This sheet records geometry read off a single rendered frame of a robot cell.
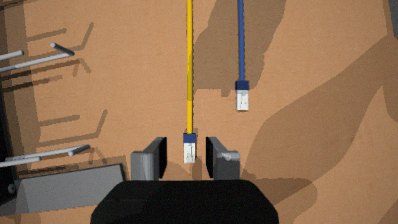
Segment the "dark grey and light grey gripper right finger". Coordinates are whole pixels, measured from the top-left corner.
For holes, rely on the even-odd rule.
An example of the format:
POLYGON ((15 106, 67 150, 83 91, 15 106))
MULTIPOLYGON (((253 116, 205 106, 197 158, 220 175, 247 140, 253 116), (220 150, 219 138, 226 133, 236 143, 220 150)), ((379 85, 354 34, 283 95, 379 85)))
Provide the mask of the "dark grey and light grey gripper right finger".
POLYGON ((214 180, 240 179, 240 153, 227 150, 216 137, 206 137, 206 167, 214 180))

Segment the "blue patch cord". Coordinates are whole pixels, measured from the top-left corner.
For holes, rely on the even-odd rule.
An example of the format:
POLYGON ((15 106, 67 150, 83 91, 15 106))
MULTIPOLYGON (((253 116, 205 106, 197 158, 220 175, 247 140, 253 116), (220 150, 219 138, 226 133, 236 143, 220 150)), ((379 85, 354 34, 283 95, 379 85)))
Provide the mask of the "blue patch cord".
POLYGON ((243 0, 238 0, 238 23, 239 23, 239 80, 245 81, 243 0))

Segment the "yellow cable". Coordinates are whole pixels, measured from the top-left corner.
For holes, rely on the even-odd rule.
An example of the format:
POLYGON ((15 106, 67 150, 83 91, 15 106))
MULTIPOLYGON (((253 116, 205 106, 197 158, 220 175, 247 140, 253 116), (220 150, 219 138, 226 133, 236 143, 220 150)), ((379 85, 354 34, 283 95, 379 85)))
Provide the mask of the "yellow cable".
POLYGON ((192 134, 193 40, 192 0, 187 0, 187 134, 192 134))

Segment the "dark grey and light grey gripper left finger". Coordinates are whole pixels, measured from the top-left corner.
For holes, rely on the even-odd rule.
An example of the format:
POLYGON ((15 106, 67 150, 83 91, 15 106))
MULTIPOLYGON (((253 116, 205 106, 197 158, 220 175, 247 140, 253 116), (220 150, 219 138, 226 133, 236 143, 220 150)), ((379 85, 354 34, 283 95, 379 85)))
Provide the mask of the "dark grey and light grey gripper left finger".
POLYGON ((130 154, 131 180, 159 180, 167 167, 167 137, 156 137, 143 151, 130 154))

